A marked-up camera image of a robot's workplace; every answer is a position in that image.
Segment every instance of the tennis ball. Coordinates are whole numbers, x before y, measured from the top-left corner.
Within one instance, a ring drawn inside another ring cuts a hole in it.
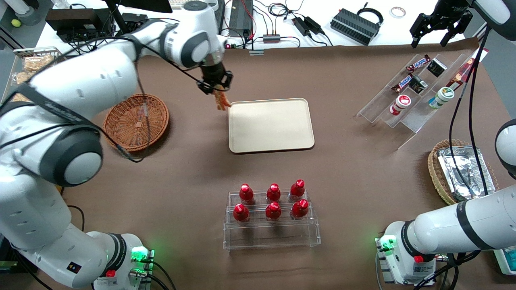
[[[22,22],[21,22],[20,20],[18,20],[18,19],[13,19],[13,20],[11,20],[11,24],[12,24],[12,26],[14,26],[14,27],[20,27],[20,26],[22,26]]]

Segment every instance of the red bottle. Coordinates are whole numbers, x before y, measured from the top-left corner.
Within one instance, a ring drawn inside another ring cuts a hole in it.
[[[242,184],[242,186],[240,187],[239,195],[240,195],[240,201],[242,202],[242,204],[246,204],[246,205],[254,204],[254,192],[248,184],[246,184],[246,183]]]
[[[249,221],[249,210],[243,204],[237,204],[233,210],[233,217],[240,222]]]
[[[277,202],[273,202],[265,208],[267,220],[277,220],[281,216],[281,207]]]
[[[302,219],[308,213],[308,200],[302,199],[291,208],[291,219]]]
[[[271,184],[269,189],[267,190],[267,203],[278,202],[280,201],[280,197],[280,186],[276,183]]]
[[[304,181],[299,179],[292,186],[288,193],[288,202],[296,202],[301,200],[304,194]]]

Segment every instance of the computer keyboard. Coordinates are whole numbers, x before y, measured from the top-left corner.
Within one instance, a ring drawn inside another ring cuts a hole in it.
[[[185,3],[189,1],[192,0],[168,0],[168,2],[170,3],[170,7],[172,7],[172,9],[183,9]]]

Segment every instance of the round wicker basket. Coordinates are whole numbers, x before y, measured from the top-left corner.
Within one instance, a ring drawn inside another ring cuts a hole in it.
[[[109,110],[104,119],[104,130],[115,142],[129,152],[147,147],[149,136],[144,102],[149,112],[151,140],[149,145],[158,141],[168,126],[169,114],[165,103],[151,94],[135,94]]]
[[[451,145],[454,147],[469,145],[467,142],[461,140],[452,139],[451,142]],[[430,177],[432,177],[433,185],[436,188],[437,193],[439,193],[439,195],[441,196],[441,198],[447,204],[455,204],[457,203],[457,201],[453,198],[453,195],[448,188],[446,177],[444,176],[443,170],[441,169],[441,165],[439,164],[439,160],[437,158],[437,150],[447,147],[449,147],[449,141],[443,140],[437,143],[437,145],[432,149],[432,151],[428,155],[428,171],[430,172]],[[496,190],[499,190],[498,180],[496,180],[496,177],[494,176],[493,169],[491,168],[491,166],[489,166],[487,162],[486,165],[489,170],[489,174],[491,174],[491,178],[493,180],[493,184]]]

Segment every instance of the clear acrylic rack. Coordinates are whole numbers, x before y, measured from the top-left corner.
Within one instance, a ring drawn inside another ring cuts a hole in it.
[[[229,192],[224,219],[224,248],[228,251],[252,248],[277,248],[290,246],[314,247],[321,243],[317,215],[305,190],[303,198],[310,203],[306,216],[299,220],[290,218],[290,209],[294,203],[288,202],[289,189],[280,189],[281,217],[268,221],[265,217],[266,190],[254,192],[254,205],[246,205],[250,220],[238,222],[233,218],[235,205],[241,203],[238,191]]]
[[[434,97],[439,89],[446,86],[448,81],[459,71],[460,67],[467,60],[465,54],[461,54],[455,61],[450,61],[441,54],[437,54],[432,59],[436,58],[448,67],[439,77],[434,76],[429,70],[427,70],[428,63],[422,68],[412,73],[413,75],[419,76],[424,80],[428,87],[421,91],[419,94],[412,90],[406,85],[400,93],[396,93],[391,88],[396,86],[402,79],[407,77],[409,71],[406,67],[414,64],[418,60],[422,59],[422,55],[415,55],[410,62],[408,62],[390,82],[382,89],[367,105],[365,105],[357,114],[357,116],[363,116],[370,123],[375,123],[379,120],[385,122],[389,127],[394,128],[398,124],[402,124],[412,131],[412,134],[407,140],[399,147],[401,148],[410,139],[412,139],[425,123],[438,111],[432,109],[428,105],[428,101]],[[411,99],[409,107],[401,111],[397,116],[389,112],[389,107],[394,103],[396,97],[400,94],[408,95]]]

